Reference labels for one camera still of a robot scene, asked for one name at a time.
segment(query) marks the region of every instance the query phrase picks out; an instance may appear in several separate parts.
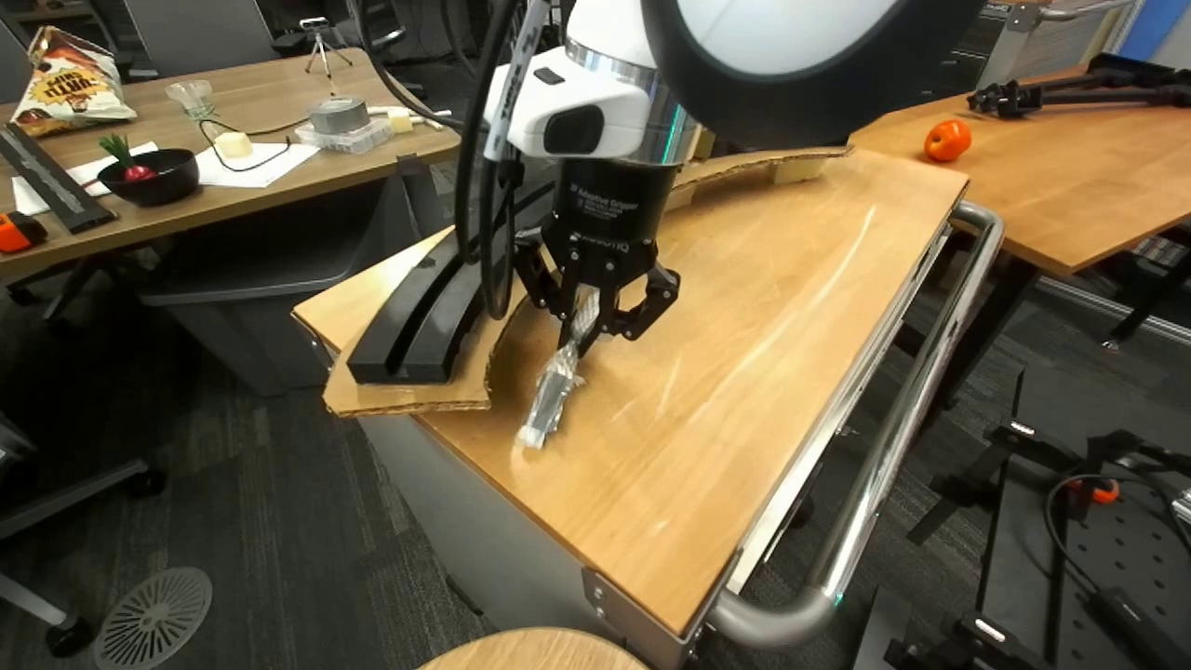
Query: round stool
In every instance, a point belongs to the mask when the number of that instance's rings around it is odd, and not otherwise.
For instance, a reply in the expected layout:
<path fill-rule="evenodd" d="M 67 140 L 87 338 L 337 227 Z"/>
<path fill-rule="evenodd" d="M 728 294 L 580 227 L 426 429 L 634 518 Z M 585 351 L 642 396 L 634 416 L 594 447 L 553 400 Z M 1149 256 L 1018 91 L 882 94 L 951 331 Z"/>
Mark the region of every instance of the round stool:
<path fill-rule="evenodd" d="M 634 659 L 626 647 L 580 628 L 505 628 L 424 663 L 424 670 L 493 670 L 493 666 L 642 670 L 642 663 Z"/>

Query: paper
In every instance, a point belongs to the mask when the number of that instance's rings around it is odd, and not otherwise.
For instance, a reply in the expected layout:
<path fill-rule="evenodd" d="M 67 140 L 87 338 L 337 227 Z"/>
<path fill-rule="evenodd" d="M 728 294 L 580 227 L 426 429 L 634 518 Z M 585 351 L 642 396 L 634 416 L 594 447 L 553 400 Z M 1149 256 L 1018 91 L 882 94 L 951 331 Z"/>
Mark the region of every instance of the paper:
<path fill-rule="evenodd" d="M 304 163 L 315 153 L 315 144 L 271 144 L 252 140 L 248 155 L 217 155 L 217 149 L 197 153 L 197 184 L 203 186 L 243 186 L 243 191 L 265 191 L 275 178 L 291 174 L 296 163 Z"/>
<path fill-rule="evenodd" d="M 100 184 L 100 171 L 105 171 L 106 163 L 110 163 L 110 155 L 100 155 L 100 159 L 67 166 L 67 174 L 70 174 L 87 194 L 100 197 L 100 194 L 106 194 L 106 186 Z M 15 206 L 15 212 L 22 212 L 22 215 L 36 215 L 36 212 L 47 210 L 47 206 L 41 200 L 41 194 L 36 194 L 22 174 L 11 178 L 11 206 Z"/>

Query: floor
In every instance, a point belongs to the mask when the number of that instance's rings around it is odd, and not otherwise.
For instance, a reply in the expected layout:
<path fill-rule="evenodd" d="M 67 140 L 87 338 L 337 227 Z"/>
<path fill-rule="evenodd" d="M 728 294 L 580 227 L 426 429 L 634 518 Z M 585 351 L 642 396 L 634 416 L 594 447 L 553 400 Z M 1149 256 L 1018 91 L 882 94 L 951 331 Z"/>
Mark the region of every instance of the floor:
<path fill-rule="evenodd" d="M 3 572 L 105 622 L 156 568 L 203 568 L 217 602 L 171 670 L 405 670 L 487 633 L 450 593 L 360 432 L 327 416 L 315 390 L 248 396 L 175 320 L 105 283 L 67 318 L 44 326 L 36 310 L 0 300 L 0 406 L 41 444 L 32 465 L 6 474 L 0 509 L 123 459 L 147 459 L 171 480 L 156 498 L 105 496 L 3 542 Z M 843 670 L 878 593 L 915 606 L 909 635 L 924 642 L 971 613 L 991 518 L 960 509 L 924 549 L 905 534 L 935 504 L 929 475 L 965 465 L 1010 420 L 1018 371 L 1018 420 L 1054 438 L 1135 429 L 1191 452 L 1191 351 L 1137 331 L 1125 354 L 1110 354 L 1099 345 L 1106 326 L 1106 318 L 1036 294 L 909 455 L 831 628 L 799 650 L 768 656 L 707 635 L 697 666 Z M 884 400 L 893 382 L 897 360 L 874 396 Z M 757 572 L 757 601 L 792 597 L 858 444 L 842 438 L 819 468 L 815 513 Z M 93 659 L 47 659 L 41 625 L 0 606 L 0 666 L 80 670 Z"/>

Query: desk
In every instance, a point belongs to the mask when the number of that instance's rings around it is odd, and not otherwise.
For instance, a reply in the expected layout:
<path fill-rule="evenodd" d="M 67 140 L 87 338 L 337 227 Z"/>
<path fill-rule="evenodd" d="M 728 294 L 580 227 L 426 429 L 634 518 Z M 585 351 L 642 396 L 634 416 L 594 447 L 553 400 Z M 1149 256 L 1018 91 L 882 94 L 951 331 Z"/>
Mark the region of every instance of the desk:
<path fill-rule="evenodd" d="M 1078 277 L 1191 212 L 1191 113 L 1144 106 L 1054 106 L 1028 119 L 967 117 L 967 98 L 889 113 L 851 144 L 915 155 L 950 117 L 974 144 L 951 163 L 971 174 L 971 200 L 1005 219 L 1005 273 L 957 351 L 943 400 L 971 371 L 1018 294 L 1046 277 Z"/>
<path fill-rule="evenodd" d="M 594 628 L 678 666 L 723 593 L 745 589 L 863 396 L 960 194 L 957 171 L 855 149 L 815 184 L 697 197 L 658 227 L 663 262 L 683 277 L 678 307 L 639 341 L 590 345 L 547 452 L 515 447 L 553 351 L 553 320 L 531 307 L 502 326 L 487 415 L 371 410 L 360 429 L 487 622 Z M 350 354 L 402 283 L 399 264 L 409 273 L 415 256 L 315 294 L 296 320 Z M 858 480 L 884 485 L 902 447 L 874 447 Z"/>
<path fill-rule="evenodd" d="M 360 98 L 369 106 L 394 106 L 388 85 L 376 77 L 364 52 L 347 47 L 352 66 L 335 72 L 335 91 L 342 98 Z M 245 62 L 227 72 L 203 72 L 188 77 L 211 81 L 217 117 L 229 128 L 260 132 L 302 119 L 315 99 L 327 98 L 327 85 L 321 73 L 304 73 L 307 57 L 295 58 L 266 58 L 266 62 Z M 75 134 L 41 138 L 44 153 L 58 163 L 87 163 L 105 155 L 95 138 L 100 134 L 128 134 L 130 144 L 156 140 L 175 149 L 203 149 L 203 138 L 197 128 L 183 117 L 175 99 L 163 98 L 163 91 L 178 77 L 159 81 L 136 81 L 128 85 L 128 99 L 136 113 L 128 128 L 89 128 Z M 371 153 L 315 153 L 285 178 L 271 184 L 266 191 L 227 191 L 227 186 L 203 186 L 197 197 L 187 197 L 178 206 L 163 210 L 132 210 L 119 197 L 105 197 L 105 206 L 119 215 L 105 227 L 93 227 L 87 233 L 67 233 L 52 215 L 41 215 L 47 227 L 44 246 L 0 256 L 0 283 L 15 283 L 27 277 L 36 277 L 44 268 L 141 246 L 152 238 L 168 238 L 178 231 L 227 225 L 248 212 L 265 212 L 275 206 L 350 191 L 360 184 L 378 184 L 391 174 L 394 159 L 434 159 L 453 153 L 458 134 L 439 128 L 415 128 L 412 134 L 402 134 Z M 0 210 L 11 210 L 11 171 L 0 163 Z"/>

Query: wooden table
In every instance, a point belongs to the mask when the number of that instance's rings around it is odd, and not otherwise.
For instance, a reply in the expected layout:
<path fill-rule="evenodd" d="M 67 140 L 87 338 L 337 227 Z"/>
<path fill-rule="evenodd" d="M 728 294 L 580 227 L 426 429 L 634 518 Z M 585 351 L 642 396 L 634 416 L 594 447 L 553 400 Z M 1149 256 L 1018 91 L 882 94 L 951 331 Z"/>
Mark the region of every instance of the wooden table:
<path fill-rule="evenodd" d="M 957 351 L 943 400 L 965 382 L 1022 289 L 1046 277 L 1078 277 L 1127 253 L 1191 212 L 1191 113 L 1146 106 L 1054 106 L 1028 119 L 971 117 L 967 98 L 889 113 L 851 144 L 915 155 L 924 134 L 960 117 L 971 149 L 951 171 L 971 174 L 971 200 L 1005 219 L 1005 268 Z"/>
<path fill-rule="evenodd" d="M 670 212 L 658 248 L 683 277 L 678 307 L 639 341 L 590 345 L 547 452 L 515 444 L 559 338 L 523 300 L 487 360 L 487 415 L 409 420 L 352 380 L 330 380 L 330 406 L 360 416 L 487 622 L 594 628 L 672 666 L 723 589 L 759 565 L 867 386 L 965 184 L 855 149 L 815 184 L 734 186 Z M 412 264 L 376 264 L 296 320 L 347 356 Z M 352 386 L 364 415 L 342 403 Z"/>
<path fill-rule="evenodd" d="M 369 106 L 399 106 L 388 85 L 376 77 L 371 62 L 364 52 L 347 47 L 352 66 L 335 72 L 335 91 L 342 98 L 360 98 Z M 307 73 L 307 57 L 295 58 L 266 58 L 266 62 L 245 62 L 245 66 L 227 66 L 227 72 L 203 72 L 188 73 L 183 81 L 211 81 L 211 106 L 217 119 L 243 128 L 243 132 L 265 132 L 278 123 L 296 123 L 304 113 L 314 113 L 327 98 L 324 73 Z M 156 140 L 159 149 L 203 149 L 203 138 L 197 128 L 183 117 L 175 99 L 168 99 L 168 85 L 178 77 L 159 77 L 159 81 L 136 81 L 128 85 L 128 106 L 136 113 L 132 123 L 123 128 L 89 128 L 75 134 L 54 134 L 41 138 L 44 153 L 54 155 L 62 166 L 100 159 L 95 138 L 119 132 L 130 138 L 130 144 Z M 119 197 L 105 197 L 105 210 L 110 210 L 119 219 L 93 227 L 87 233 L 67 233 L 47 212 L 41 225 L 47 227 L 47 242 L 20 253 L 20 256 L 0 256 L 0 283 L 15 283 L 27 277 L 36 277 L 44 268 L 141 246 L 152 238 L 168 238 L 178 231 L 209 227 L 209 225 L 227 225 L 248 212 L 265 212 L 275 206 L 350 191 L 360 184 L 378 184 L 391 174 L 399 159 L 439 159 L 453 153 L 458 134 L 443 128 L 415 128 L 412 134 L 402 134 L 378 149 L 369 153 L 315 153 L 266 191 L 229 191 L 229 186 L 203 186 L 197 197 L 187 197 L 178 206 L 159 206 L 159 210 L 136 210 Z M 11 171 L 0 163 L 0 210 L 11 206 Z"/>

